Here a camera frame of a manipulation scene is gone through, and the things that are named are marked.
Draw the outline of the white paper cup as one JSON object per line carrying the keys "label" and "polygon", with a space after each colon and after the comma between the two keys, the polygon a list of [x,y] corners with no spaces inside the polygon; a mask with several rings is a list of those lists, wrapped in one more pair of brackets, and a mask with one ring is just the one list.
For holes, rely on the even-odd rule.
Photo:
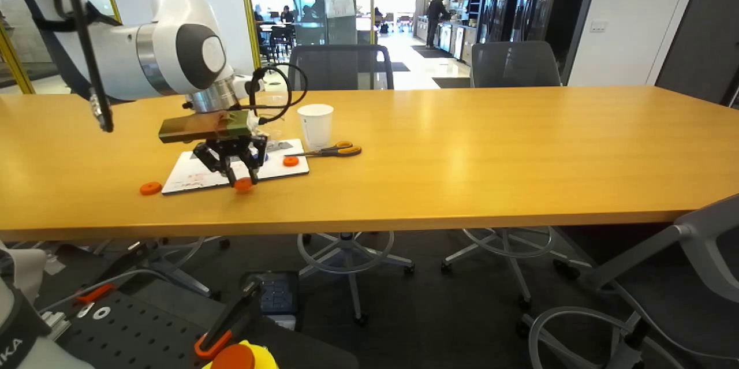
{"label": "white paper cup", "polygon": [[297,109],[304,142],[310,151],[331,145],[331,127],[334,108],[325,104],[311,104]]}

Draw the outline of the orange handled scissors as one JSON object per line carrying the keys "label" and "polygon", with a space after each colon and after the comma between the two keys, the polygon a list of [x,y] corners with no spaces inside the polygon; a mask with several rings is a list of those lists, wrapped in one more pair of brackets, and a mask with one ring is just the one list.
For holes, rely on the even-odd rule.
{"label": "orange handled scissors", "polygon": [[303,153],[287,154],[287,156],[316,156],[317,158],[349,158],[362,153],[361,146],[355,146],[350,141],[339,141],[334,146],[327,146],[321,150],[307,151]]}

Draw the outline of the grey mesh office chair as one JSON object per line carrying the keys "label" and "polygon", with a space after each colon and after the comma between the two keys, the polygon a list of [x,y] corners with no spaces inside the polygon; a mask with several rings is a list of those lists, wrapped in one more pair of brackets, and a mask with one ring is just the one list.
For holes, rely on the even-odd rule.
{"label": "grey mesh office chair", "polygon": [[[290,56],[289,77],[296,87],[309,90],[393,90],[394,72],[390,53],[377,44],[303,45],[296,46]],[[312,234],[299,234],[298,252],[306,261],[299,271],[300,278],[307,278],[321,271],[348,278],[353,302],[354,323],[367,324],[368,316],[361,306],[358,274],[380,264],[400,267],[407,274],[414,274],[415,263],[391,253],[395,246],[395,233],[390,232],[385,247],[373,249],[360,243],[361,232],[318,234],[328,243],[316,253],[310,254],[307,246]]]}
{"label": "grey mesh office chair", "polygon": [[[472,46],[471,85],[473,88],[561,87],[562,80],[551,46],[544,41],[498,41]],[[541,258],[552,253],[556,234],[551,226],[512,229],[462,229],[471,244],[442,260],[441,270],[450,272],[453,264],[473,254],[488,252],[504,258],[514,274],[523,311],[532,306],[532,296],[519,261]]]}

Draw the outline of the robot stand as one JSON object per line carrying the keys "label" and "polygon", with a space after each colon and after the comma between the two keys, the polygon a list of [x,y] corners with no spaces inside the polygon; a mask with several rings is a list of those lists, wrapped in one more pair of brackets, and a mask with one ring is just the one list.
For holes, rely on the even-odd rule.
{"label": "robot stand", "polygon": [[[155,285],[159,300],[141,300],[114,289],[92,303],[84,316],[83,305],[74,300],[59,304],[84,287],[82,277],[45,273],[36,301],[40,309],[66,317],[69,327],[56,341],[75,358],[94,369],[201,369],[208,364],[196,358],[195,342],[227,304],[163,281]],[[359,369],[354,354],[283,329],[262,313],[237,339],[266,347],[279,369]]]}

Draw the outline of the yellow emergency stop button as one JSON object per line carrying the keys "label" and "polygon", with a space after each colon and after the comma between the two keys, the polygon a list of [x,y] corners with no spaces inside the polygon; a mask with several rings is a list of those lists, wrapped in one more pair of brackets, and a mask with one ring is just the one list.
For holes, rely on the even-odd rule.
{"label": "yellow emergency stop button", "polygon": [[224,348],[201,369],[279,369],[279,366],[266,347],[242,341]]}

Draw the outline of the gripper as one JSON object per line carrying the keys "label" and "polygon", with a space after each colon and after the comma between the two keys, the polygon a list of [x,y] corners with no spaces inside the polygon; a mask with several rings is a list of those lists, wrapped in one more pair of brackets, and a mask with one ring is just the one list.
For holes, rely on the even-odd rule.
{"label": "gripper", "polygon": [[218,172],[234,187],[237,177],[232,169],[231,156],[240,156],[248,169],[251,183],[259,181],[258,171],[266,161],[266,149],[269,138],[266,135],[242,135],[201,142],[193,149],[193,155],[210,172]]}

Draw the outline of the kitchen counter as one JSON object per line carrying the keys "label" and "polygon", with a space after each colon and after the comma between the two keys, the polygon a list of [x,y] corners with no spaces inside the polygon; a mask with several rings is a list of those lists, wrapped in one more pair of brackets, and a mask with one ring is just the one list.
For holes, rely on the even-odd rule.
{"label": "kitchen counter", "polygon": [[469,63],[472,46],[477,40],[477,28],[456,21],[441,20],[437,24],[429,24],[427,16],[420,16],[415,19],[412,28],[415,37],[422,43],[427,40],[428,27],[435,30],[433,48],[442,50],[462,63]]}

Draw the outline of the black keypad box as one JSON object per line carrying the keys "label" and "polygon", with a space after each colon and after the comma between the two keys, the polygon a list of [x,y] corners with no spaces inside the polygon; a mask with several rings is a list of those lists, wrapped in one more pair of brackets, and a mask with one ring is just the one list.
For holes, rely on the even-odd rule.
{"label": "black keypad box", "polygon": [[299,277],[296,271],[266,271],[251,277],[261,283],[260,310],[283,329],[296,330],[299,313]]}

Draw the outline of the row of black refrigerators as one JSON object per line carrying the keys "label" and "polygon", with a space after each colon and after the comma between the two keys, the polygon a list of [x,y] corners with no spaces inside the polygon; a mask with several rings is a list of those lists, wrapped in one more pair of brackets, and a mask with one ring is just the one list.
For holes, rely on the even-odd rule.
{"label": "row of black refrigerators", "polygon": [[483,0],[479,43],[544,41],[554,0]]}

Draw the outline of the office chair base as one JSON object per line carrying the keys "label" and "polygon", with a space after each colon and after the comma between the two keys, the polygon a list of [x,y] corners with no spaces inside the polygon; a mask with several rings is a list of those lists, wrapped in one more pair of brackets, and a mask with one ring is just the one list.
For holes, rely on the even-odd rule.
{"label": "office chair base", "polygon": [[94,277],[93,283],[101,283],[128,271],[146,270],[197,295],[221,300],[220,291],[207,287],[182,268],[208,244],[216,245],[220,251],[226,251],[232,244],[229,238],[199,237],[195,242],[179,245],[169,243],[167,238],[138,240],[119,251],[108,249],[111,242],[113,241],[105,240],[93,251],[96,256],[105,256],[108,253],[109,259],[112,260],[98,276]]}

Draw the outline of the clear plastic cup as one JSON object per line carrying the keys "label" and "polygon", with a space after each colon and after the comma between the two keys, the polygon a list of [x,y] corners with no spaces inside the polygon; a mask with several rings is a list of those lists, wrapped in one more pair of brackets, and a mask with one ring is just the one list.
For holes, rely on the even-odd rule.
{"label": "clear plastic cup", "polygon": [[269,141],[280,141],[285,139],[285,118],[280,117],[272,122],[259,125],[258,132],[266,136]]}

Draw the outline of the small whiteboard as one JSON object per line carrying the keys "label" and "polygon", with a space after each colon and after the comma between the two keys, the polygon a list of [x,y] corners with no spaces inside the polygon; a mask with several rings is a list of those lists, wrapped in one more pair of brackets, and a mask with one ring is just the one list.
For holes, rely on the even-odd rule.
{"label": "small whiteboard", "polygon": [[[295,166],[284,164],[286,156],[303,151],[303,143],[300,139],[267,143],[266,160],[257,172],[258,180],[274,180],[308,174],[309,164],[305,156],[298,156]],[[188,151],[180,154],[168,180],[163,185],[162,193],[168,195],[168,193],[194,192],[206,188],[228,186],[227,177],[219,172],[209,171],[191,151]]]}

